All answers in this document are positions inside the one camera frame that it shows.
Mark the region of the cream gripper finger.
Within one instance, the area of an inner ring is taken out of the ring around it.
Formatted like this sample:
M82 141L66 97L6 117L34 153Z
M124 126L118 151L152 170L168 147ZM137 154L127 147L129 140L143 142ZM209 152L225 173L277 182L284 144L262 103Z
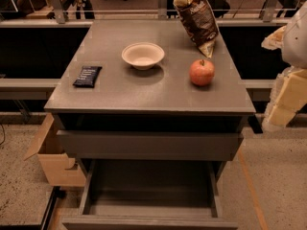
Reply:
M267 36L261 43L261 47L268 50L276 50L282 47L283 35L286 27L282 26Z
M262 128L277 131L287 126L307 104L307 70L287 68L274 81Z

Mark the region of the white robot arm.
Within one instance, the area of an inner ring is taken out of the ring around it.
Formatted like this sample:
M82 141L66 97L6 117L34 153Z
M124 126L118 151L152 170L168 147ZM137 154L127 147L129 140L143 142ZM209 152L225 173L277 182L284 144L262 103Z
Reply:
M261 46L280 49L283 61L289 64L273 83L262 122L263 129L276 131L286 127L307 104L307 2L287 25L267 36Z

